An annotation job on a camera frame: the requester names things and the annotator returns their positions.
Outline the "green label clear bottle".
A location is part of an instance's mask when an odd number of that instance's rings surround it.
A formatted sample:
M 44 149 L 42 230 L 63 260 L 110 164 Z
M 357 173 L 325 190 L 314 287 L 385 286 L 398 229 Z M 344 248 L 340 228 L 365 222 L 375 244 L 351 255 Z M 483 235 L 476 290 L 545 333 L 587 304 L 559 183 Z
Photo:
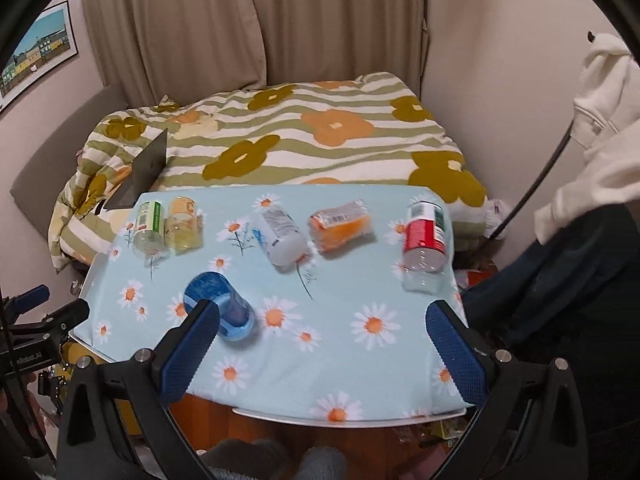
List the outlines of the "green label clear bottle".
M 157 200 L 143 202 L 134 222 L 134 249 L 145 259 L 151 259 L 164 251 L 163 205 Z

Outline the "daisy print blue tablecloth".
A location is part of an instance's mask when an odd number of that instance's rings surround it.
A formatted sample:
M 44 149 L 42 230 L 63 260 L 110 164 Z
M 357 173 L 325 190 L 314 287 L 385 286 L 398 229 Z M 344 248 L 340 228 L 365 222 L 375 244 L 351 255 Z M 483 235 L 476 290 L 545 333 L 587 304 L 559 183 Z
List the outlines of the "daisy print blue tablecloth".
M 90 314 L 73 335 L 109 361 L 152 348 L 186 318 L 198 275 L 224 276 L 253 308 L 240 341 L 216 339 L 190 393 L 242 414 L 320 426 L 391 425 L 454 416 L 466 405 L 432 345 L 427 306 L 462 304 L 445 268 L 428 292 L 404 286 L 404 222 L 425 188 L 400 185 L 275 185 L 189 188 L 204 218 L 203 245 L 147 263 L 121 230 L 97 256 L 82 294 Z M 372 233 L 337 252 L 277 269 L 254 239 L 255 212 L 282 207 L 298 226 L 320 209 L 362 200 Z

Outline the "white table edge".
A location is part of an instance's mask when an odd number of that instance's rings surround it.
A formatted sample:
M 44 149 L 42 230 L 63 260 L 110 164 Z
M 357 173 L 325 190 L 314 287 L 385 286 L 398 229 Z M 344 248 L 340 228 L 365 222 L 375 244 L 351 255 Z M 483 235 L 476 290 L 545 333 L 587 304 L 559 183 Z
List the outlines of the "white table edge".
M 279 273 L 260 255 L 96 260 L 76 337 L 120 361 L 186 318 L 183 293 L 218 269 L 256 315 L 250 336 L 217 339 L 189 386 L 236 412 L 309 426 L 382 426 L 459 414 L 465 405 L 424 327 L 426 297 L 402 288 L 397 260 L 316 260 Z

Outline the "framed picture on wall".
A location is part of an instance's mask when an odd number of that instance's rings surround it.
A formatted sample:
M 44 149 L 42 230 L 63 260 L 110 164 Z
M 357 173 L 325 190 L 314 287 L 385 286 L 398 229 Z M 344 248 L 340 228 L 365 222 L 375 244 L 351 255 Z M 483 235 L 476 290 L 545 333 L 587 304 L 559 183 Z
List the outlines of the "framed picture on wall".
M 78 53 L 67 0 L 44 10 L 1 72 L 1 109 Z

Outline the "grey headboard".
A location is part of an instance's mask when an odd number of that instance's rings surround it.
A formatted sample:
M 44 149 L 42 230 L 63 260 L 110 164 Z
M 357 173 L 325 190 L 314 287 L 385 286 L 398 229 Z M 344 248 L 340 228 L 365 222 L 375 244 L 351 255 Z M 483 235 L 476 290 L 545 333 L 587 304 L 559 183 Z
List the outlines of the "grey headboard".
M 13 181 L 15 205 L 44 240 L 58 193 L 76 171 L 77 152 L 104 116 L 127 107 L 119 86 L 103 88 L 47 137 Z

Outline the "red label clear bottle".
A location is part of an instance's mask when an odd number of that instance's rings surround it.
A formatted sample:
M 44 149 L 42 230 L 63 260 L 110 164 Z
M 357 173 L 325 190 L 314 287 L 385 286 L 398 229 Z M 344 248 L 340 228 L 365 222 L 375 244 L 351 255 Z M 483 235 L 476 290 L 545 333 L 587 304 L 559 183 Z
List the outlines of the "red label clear bottle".
M 405 228 L 402 245 L 405 289 L 435 295 L 448 258 L 442 208 L 426 200 L 413 202 L 408 207 Z

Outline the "grey laptop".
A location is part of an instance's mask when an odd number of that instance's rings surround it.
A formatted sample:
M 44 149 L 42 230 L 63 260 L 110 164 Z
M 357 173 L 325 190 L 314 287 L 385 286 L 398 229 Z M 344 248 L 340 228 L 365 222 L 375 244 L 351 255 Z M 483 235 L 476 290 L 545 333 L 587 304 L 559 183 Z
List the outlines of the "grey laptop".
M 167 130 L 163 130 L 131 164 L 131 174 L 104 203 L 107 211 L 130 209 L 148 192 L 166 165 Z

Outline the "blue label clear cup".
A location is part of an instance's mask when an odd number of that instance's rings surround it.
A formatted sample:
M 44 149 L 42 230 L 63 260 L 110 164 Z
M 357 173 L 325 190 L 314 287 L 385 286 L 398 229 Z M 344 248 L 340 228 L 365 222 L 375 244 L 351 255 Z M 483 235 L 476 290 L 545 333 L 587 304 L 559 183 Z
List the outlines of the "blue label clear cup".
M 222 274 L 203 272 L 186 285 L 183 293 L 186 310 L 190 312 L 201 300 L 209 300 L 218 307 L 218 334 L 222 338 L 239 341 L 250 336 L 255 324 L 255 312 Z

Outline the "cream hooded sweatshirt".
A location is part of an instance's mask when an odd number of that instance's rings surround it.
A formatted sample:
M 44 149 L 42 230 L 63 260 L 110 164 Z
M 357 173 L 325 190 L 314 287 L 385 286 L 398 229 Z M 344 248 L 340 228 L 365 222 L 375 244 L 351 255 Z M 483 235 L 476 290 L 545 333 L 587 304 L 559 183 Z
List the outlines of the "cream hooded sweatshirt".
M 639 65 L 614 35 L 594 36 L 585 57 L 570 138 L 585 165 L 535 212 L 540 244 L 589 211 L 639 199 Z

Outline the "dark hanging garment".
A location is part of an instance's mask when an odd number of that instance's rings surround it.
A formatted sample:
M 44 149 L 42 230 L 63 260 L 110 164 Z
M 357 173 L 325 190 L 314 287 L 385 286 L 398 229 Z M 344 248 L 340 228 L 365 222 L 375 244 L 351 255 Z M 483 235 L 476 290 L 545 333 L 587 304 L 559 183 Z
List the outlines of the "dark hanging garment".
M 567 360 L 590 478 L 638 478 L 639 227 L 629 209 L 583 214 L 462 301 L 469 326 L 518 359 Z

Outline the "orange wrapped clear cup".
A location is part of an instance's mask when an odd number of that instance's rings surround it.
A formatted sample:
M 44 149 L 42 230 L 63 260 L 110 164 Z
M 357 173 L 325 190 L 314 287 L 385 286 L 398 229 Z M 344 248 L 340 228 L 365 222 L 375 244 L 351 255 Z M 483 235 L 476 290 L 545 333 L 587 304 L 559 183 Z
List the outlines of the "orange wrapped clear cup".
M 363 200 L 314 212 L 308 219 L 308 228 L 319 252 L 333 252 L 373 234 L 371 213 Z

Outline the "beige curtain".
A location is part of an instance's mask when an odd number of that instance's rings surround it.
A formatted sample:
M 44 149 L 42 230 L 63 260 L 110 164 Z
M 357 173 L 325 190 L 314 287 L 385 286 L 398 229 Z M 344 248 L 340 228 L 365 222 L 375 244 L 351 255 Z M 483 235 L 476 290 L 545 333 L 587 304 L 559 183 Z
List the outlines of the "beige curtain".
M 374 72 L 418 90 L 427 0 L 82 0 L 104 84 L 134 106 L 164 96 Z

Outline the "white bottle blue label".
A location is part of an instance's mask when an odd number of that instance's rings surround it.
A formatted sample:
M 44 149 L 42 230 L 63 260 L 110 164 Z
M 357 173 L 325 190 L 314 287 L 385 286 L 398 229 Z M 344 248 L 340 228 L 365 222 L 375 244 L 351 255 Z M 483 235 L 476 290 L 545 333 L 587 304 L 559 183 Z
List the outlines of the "white bottle blue label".
M 288 268 L 306 255 L 307 240 L 292 217 L 280 206 L 254 213 L 252 233 L 269 261 L 277 268 Z

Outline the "striped floral duvet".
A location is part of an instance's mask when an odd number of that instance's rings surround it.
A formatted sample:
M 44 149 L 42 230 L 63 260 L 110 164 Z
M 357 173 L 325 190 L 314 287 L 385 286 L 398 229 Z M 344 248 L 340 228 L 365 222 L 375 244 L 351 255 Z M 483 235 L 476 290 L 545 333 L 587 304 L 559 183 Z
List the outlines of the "striped floral duvet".
M 278 84 L 220 92 L 191 104 L 102 112 L 89 122 L 75 173 L 54 203 L 52 264 L 90 263 L 125 231 L 100 206 L 134 159 L 166 136 L 160 190 L 223 185 L 399 184 L 428 188 L 447 205 L 457 250 L 495 229 L 488 191 L 454 140 L 397 76 Z

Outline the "orange label clear bottle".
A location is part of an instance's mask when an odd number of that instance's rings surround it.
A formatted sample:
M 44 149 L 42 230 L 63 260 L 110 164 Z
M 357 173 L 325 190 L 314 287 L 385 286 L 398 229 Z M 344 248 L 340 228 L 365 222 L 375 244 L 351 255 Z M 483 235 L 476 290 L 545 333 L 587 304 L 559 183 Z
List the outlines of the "orange label clear bottle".
M 176 255 L 202 247 L 201 219 L 191 197 L 177 196 L 169 204 L 165 240 Z

